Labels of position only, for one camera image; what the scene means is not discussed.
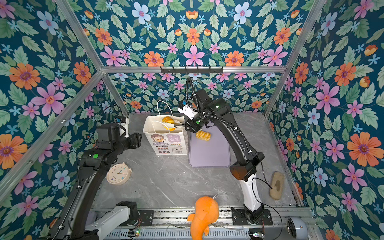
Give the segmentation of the small round striped bread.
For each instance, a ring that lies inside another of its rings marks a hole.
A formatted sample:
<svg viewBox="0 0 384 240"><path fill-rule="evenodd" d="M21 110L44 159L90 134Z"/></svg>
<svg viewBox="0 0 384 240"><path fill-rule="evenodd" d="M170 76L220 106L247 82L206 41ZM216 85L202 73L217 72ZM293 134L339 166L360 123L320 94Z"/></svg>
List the small round striped bread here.
<svg viewBox="0 0 384 240"><path fill-rule="evenodd" d="M162 123L165 124L164 128L167 129L169 132L173 132L176 129L174 125L175 121L171 117L164 117L162 119Z"/></svg>

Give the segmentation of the twisted braided fake bread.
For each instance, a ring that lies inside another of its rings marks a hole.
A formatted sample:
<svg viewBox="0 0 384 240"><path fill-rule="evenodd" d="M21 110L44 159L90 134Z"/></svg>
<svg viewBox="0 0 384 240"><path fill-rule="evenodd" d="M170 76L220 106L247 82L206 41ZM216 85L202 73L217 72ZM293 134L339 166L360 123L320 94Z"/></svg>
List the twisted braided fake bread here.
<svg viewBox="0 0 384 240"><path fill-rule="evenodd" d="M205 132L203 130L200 130L196 133L196 138L202 141L209 141L211 139L211 136L212 135L209 132Z"/></svg>

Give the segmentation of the white printed paper bag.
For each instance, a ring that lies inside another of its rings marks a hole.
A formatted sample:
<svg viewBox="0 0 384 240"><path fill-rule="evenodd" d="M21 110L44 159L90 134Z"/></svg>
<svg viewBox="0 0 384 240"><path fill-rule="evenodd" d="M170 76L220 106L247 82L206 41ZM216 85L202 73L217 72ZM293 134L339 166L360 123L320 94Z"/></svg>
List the white printed paper bag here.
<svg viewBox="0 0 384 240"><path fill-rule="evenodd" d="M176 128L173 132L169 132L164 128L165 124L162 123L164 117L171 117L177 120L184 119L184 117L175 116L173 112L163 115L160 111L158 111L156 116L146 118L143 133L155 154L158 156L187 155L188 135L185 128Z"/></svg>

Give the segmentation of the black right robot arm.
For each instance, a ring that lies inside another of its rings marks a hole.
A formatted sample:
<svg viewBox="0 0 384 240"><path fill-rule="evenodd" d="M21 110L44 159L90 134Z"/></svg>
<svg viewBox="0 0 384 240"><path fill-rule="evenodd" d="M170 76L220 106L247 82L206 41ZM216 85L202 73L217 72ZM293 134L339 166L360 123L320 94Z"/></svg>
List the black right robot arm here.
<svg viewBox="0 0 384 240"><path fill-rule="evenodd" d="M230 171L241 184L245 218L251 225L256 224L265 210L255 184L257 165L262 163L265 155L253 148L246 139L226 100L213 100L203 89L196 92L190 77L186 80L185 98L178 105L178 112L186 120L185 130L197 133L203 126L212 123L232 148L237 161L230 166Z"/></svg>

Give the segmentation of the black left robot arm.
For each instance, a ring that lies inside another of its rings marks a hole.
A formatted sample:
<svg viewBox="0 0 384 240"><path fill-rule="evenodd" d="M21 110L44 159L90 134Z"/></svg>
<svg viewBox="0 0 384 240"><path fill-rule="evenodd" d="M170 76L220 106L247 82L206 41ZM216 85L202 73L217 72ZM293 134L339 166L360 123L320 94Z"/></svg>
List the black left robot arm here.
<svg viewBox="0 0 384 240"><path fill-rule="evenodd" d="M103 240L120 224L130 219L134 203L119 204L94 223L87 219L98 189L112 164L126 150L141 146L142 135L130 134L127 123L104 124L97 128L94 148L84 152L77 170L74 189L47 240Z"/></svg>

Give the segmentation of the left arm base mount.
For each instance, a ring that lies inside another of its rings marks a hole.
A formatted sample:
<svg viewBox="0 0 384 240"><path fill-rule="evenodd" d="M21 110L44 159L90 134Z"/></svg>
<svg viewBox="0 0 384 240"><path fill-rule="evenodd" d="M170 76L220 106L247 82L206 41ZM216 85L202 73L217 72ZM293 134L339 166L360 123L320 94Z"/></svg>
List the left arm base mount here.
<svg viewBox="0 0 384 240"><path fill-rule="evenodd" d="M154 220L154 210L138 210L137 216L128 219L119 227L148 227L152 226Z"/></svg>

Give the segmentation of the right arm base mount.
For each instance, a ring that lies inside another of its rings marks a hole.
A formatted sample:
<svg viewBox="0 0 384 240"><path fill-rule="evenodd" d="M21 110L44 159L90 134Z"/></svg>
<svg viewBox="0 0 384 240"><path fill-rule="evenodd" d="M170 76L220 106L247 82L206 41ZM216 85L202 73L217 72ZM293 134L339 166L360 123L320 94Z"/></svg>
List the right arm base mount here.
<svg viewBox="0 0 384 240"><path fill-rule="evenodd" d="M233 225L235 226L272 226L271 212L260 207L258 210L250 211L247 208L236 209L231 207Z"/></svg>

